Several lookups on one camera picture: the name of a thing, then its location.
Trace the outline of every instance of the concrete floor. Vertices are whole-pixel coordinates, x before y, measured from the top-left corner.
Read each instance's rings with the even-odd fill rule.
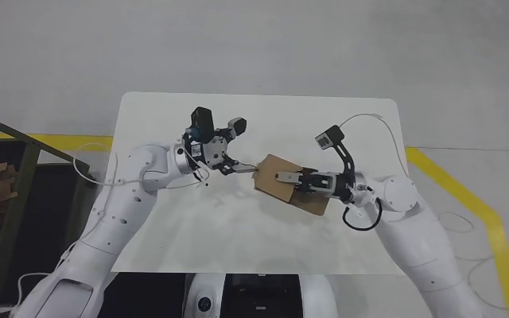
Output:
[[[506,0],[0,0],[0,120],[26,133],[109,135],[128,91],[390,98],[406,145],[509,230],[508,29]],[[457,253],[488,256],[483,224],[410,172],[437,213],[475,224],[450,235]],[[384,279],[345,278],[344,316],[429,316],[407,282],[394,278],[385,293]],[[503,305],[492,263],[472,283]]]

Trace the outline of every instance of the cardboard box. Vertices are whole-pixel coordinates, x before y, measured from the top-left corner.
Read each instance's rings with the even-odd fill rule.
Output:
[[[314,215],[323,215],[327,208],[328,197],[318,193],[295,192],[293,184],[285,184],[276,180],[276,173],[280,171],[296,173],[302,169],[300,165],[269,154],[258,165],[258,171],[253,174],[254,187],[294,207],[299,207]]]
[[[16,169],[7,163],[0,164],[0,201],[5,201],[17,196],[17,192],[11,192],[14,185]]]

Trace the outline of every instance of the white table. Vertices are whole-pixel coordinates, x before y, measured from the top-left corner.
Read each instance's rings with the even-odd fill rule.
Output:
[[[228,148],[242,162],[257,163],[272,153],[299,165],[341,172],[337,154],[321,151],[314,138],[354,114],[376,113],[393,130],[406,163],[398,109],[389,99],[132,92],[122,98],[113,151],[174,142],[198,106],[212,110],[216,127],[237,116],[247,120],[246,133]],[[372,176],[402,172],[381,122],[358,117],[342,130],[357,170]],[[175,184],[193,180],[187,176]],[[338,200],[331,200],[325,215],[315,216],[254,190],[250,174],[211,172],[209,184],[160,191],[150,217],[113,270],[402,274],[374,231],[356,232],[343,224],[344,206]],[[364,217],[356,221],[369,224]]]

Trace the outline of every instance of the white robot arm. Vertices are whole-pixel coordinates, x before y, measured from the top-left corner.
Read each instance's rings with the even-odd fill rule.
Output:
[[[406,176],[372,180],[355,172],[354,162],[341,141],[344,135],[333,126],[316,140],[322,149],[333,147],[344,162],[343,173],[279,172],[280,182],[295,184],[295,191],[319,192],[347,205],[343,221],[358,231],[376,230],[394,262],[415,284],[436,318],[485,317],[482,308],[460,275],[453,249],[444,228],[414,182]],[[369,216],[372,225],[352,226],[351,206]]]
[[[55,271],[26,297],[17,318],[96,317],[104,289],[111,283],[117,257],[142,227],[157,200],[157,191],[186,174],[201,161],[223,175],[253,172],[227,155],[227,144],[246,130],[243,118],[214,130],[212,112],[198,107],[181,141],[171,146],[143,145],[123,158],[115,186],[104,187],[88,217],[81,238]]]

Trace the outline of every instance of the yellow tape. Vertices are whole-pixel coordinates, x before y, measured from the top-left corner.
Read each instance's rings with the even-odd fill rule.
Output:
[[[0,138],[9,137],[6,134],[0,134]],[[63,151],[76,150],[80,146],[91,142],[111,148],[113,142],[112,136],[30,134],[30,137]],[[85,150],[105,151],[103,147],[96,145],[90,145]],[[407,147],[406,158],[483,221],[495,257],[503,299],[506,306],[509,306],[509,246],[507,245],[507,236],[503,229],[502,219],[498,213],[450,176],[444,169],[432,162],[419,149]]]
[[[495,257],[503,299],[509,306],[509,245],[500,215],[419,149],[406,148],[406,158],[483,221]]]
[[[67,135],[67,134],[29,134],[30,137],[44,142],[53,148],[62,151],[77,150],[84,144],[99,143],[111,148],[113,143],[112,136],[87,136],[87,135]],[[0,138],[11,138],[8,134],[0,134]],[[89,145],[84,147],[84,151],[105,151],[100,145]]]

